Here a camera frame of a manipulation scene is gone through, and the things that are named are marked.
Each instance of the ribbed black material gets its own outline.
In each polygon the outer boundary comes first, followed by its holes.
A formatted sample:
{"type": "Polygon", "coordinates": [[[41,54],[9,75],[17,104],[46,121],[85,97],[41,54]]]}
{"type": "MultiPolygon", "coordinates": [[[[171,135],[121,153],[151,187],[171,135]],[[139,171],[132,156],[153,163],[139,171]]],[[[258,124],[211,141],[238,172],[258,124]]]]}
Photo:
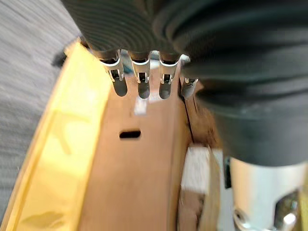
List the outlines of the ribbed black material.
{"type": "Polygon", "coordinates": [[[190,56],[224,154],[284,166],[308,159],[308,2],[175,1],[153,29],[190,56]]]}
{"type": "Polygon", "coordinates": [[[91,47],[96,51],[174,52],[152,32],[146,12],[134,0],[62,0],[91,47]]]}

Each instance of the brown cardboard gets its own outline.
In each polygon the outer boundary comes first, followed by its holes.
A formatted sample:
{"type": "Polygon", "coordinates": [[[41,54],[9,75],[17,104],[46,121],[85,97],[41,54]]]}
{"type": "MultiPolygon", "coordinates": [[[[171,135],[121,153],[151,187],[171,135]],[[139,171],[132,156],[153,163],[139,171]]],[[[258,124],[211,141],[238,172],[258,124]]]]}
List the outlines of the brown cardboard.
{"type": "MultiPolygon", "coordinates": [[[[178,75],[169,99],[147,104],[134,115],[137,83],[127,78],[128,94],[111,93],[86,191],[80,231],[173,231],[180,179],[191,141],[178,75]],[[119,133],[140,129],[138,139],[119,133]]],[[[151,92],[159,74],[152,71],[151,92]]]]}
{"type": "MultiPolygon", "coordinates": [[[[202,88],[202,84],[198,81],[194,93],[202,88]]],[[[201,143],[206,147],[221,148],[221,141],[211,112],[200,105],[195,94],[185,100],[185,104],[191,125],[193,141],[195,143],[201,143]]]]}
{"type": "Polygon", "coordinates": [[[200,218],[200,231],[216,231],[220,209],[220,168],[216,158],[209,148],[209,194],[206,196],[202,215],[200,218]]]}
{"type": "Polygon", "coordinates": [[[205,195],[181,190],[179,199],[179,231],[197,231],[205,195]]]}

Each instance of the gray carpet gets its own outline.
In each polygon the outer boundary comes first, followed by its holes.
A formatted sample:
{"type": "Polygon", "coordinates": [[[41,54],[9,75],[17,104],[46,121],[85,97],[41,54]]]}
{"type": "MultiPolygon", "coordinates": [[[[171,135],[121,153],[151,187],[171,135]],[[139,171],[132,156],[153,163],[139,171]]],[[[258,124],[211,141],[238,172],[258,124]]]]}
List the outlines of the gray carpet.
{"type": "Polygon", "coordinates": [[[79,30],[59,0],[0,0],[0,220],[60,69],[79,30]]]}

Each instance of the yellow edge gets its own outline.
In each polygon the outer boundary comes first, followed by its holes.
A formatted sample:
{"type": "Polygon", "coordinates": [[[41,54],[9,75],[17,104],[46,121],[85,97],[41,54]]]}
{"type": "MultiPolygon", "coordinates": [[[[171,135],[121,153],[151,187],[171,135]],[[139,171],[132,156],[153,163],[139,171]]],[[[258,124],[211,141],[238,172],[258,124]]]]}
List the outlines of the yellow edge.
{"type": "Polygon", "coordinates": [[[0,231],[77,229],[111,81],[76,43],[37,127],[0,231]]]}

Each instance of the rectangular hole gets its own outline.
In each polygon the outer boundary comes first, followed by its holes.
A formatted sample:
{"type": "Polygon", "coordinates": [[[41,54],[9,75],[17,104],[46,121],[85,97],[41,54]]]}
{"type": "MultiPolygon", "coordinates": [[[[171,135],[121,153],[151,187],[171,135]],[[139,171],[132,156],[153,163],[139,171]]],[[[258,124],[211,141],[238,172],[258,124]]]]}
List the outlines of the rectangular hole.
{"type": "Polygon", "coordinates": [[[137,139],[141,135],[141,131],[139,129],[122,131],[120,132],[120,139],[137,139]]]}

